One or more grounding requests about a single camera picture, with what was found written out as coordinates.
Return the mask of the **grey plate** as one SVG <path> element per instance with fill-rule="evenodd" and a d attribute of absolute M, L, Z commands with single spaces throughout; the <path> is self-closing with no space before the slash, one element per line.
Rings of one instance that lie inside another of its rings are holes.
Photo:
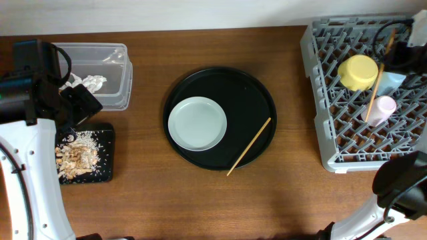
<path fill-rule="evenodd" d="M 180 101 L 167 118 L 167 130 L 174 143 L 189 151 L 215 147 L 226 134 L 227 126 L 222 107 L 207 97 Z"/>

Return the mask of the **yellow bowl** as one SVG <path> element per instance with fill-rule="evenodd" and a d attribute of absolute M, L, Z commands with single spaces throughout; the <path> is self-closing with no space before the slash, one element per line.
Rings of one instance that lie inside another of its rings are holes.
<path fill-rule="evenodd" d="M 354 55 L 338 67 L 341 84 L 351 91 L 366 91 L 378 76 L 376 62 L 366 55 Z"/>

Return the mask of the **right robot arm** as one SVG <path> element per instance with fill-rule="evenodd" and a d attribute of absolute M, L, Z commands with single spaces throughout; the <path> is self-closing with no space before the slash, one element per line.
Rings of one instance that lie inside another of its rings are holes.
<path fill-rule="evenodd" d="M 322 165 L 374 171 L 372 195 L 317 239 L 376 239 L 426 215 L 426 12 L 312 22 L 300 42 Z"/>

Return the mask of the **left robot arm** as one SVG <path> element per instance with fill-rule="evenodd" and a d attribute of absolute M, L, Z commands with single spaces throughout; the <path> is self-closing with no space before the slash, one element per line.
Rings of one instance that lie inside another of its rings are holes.
<path fill-rule="evenodd" d="M 14 239 L 76 239 L 65 213 L 55 147 L 65 134 L 102 110 L 83 86 L 66 87 L 59 57 L 38 39 L 13 46 L 14 71 L 1 77 L 1 169 Z"/>

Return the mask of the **blue plastic cup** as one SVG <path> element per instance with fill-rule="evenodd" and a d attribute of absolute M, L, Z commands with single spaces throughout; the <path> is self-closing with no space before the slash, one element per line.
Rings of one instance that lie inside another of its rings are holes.
<path fill-rule="evenodd" d="M 383 72 L 376 92 L 377 96 L 389 95 L 397 90 L 405 79 L 406 76 L 399 73 Z"/>

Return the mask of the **pink plastic cup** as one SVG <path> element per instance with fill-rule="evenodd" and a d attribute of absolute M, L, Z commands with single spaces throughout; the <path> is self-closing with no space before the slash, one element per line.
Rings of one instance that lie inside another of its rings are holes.
<path fill-rule="evenodd" d="M 373 102 L 368 124 L 377 127 L 385 122 L 396 110 L 397 103 L 390 96 L 384 95 L 376 98 Z"/>

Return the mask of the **white napkin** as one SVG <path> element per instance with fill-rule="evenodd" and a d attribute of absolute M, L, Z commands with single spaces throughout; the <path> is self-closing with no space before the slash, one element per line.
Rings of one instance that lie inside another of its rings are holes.
<path fill-rule="evenodd" d="M 95 93 L 103 87 L 103 84 L 107 81 L 107 78 L 101 75 L 88 75 L 82 79 L 79 76 L 71 73 L 69 80 L 59 88 L 60 91 L 67 87 L 76 87 L 82 84 L 90 93 Z"/>

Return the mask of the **wooden chopstick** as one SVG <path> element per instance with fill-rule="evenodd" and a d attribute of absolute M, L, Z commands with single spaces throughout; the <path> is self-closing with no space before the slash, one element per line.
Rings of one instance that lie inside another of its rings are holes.
<path fill-rule="evenodd" d="M 266 122 L 262 125 L 262 127 L 259 129 L 259 131 L 256 133 L 254 138 L 250 141 L 250 143 L 246 146 L 246 148 L 243 150 L 241 155 L 237 158 L 236 162 L 232 165 L 231 169 L 227 172 L 226 176 L 230 176 L 233 170 L 237 167 L 237 165 L 240 163 L 240 161 L 243 159 L 243 157 L 246 155 L 246 153 L 250 150 L 252 145 L 256 142 L 256 140 L 259 138 L 259 136 L 262 134 L 264 129 L 268 126 L 268 124 L 271 122 L 272 118 L 268 117 L 266 119 Z"/>
<path fill-rule="evenodd" d="M 389 51 L 390 51 L 390 49 L 391 49 L 391 47 L 392 47 L 392 44 L 393 44 L 393 42 L 394 42 L 394 37 L 395 37 L 395 34 L 396 34 L 396 30 L 395 29 L 393 29 L 392 30 L 392 32 L 391 32 L 391 35 L 390 35 L 390 39 L 389 39 L 389 41 L 388 41 L 388 44 L 387 44 L 387 46 L 386 46 L 386 50 L 385 50 L 385 54 L 384 54 L 384 58 L 386 57 L 386 55 L 389 53 Z M 378 88 L 379 88 L 379 84 L 380 84 L 380 81 L 381 81 L 381 78 L 382 78 L 382 75 L 383 75 L 383 72 L 384 72 L 384 68 L 385 68 L 385 60 L 383 60 L 383 62 L 380 64 L 380 68 L 379 68 L 379 72 L 378 72 L 378 76 L 377 76 L 377 79 L 376 79 L 376 82 L 375 82 L 375 85 L 374 85 L 374 90 L 372 91 L 372 95 L 371 95 L 371 98 L 370 98 L 370 102 L 369 102 L 369 105 L 368 105 L 368 109 L 367 109 L 367 112 L 366 112 L 366 118 L 365 118 L 365 122 L 366 123 L 368 123 L 369 122 L 369 118 L 370 118 L 370 114 L 371 114 L 371 110 L 372 110 L 372 106 L 373 106 L 373 104 L 374 104 L 374 100 L 375 100 L 375 98 L 376 98 L 376 93 L 377 93 L 377 91 L 378 91 Z"/>

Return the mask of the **peanut shells and rice scraps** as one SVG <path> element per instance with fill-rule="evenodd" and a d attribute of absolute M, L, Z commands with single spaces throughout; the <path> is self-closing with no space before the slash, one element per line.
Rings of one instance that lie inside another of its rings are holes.
<path fill-rule="evenodd" d="M 94 131 L 76 133 L 73 142 L 62 143 L 55 148 L 55 162 L 59 179 L 74 180 L 86 173 L 97 175 L 103 146 L 97 142 Z"/>

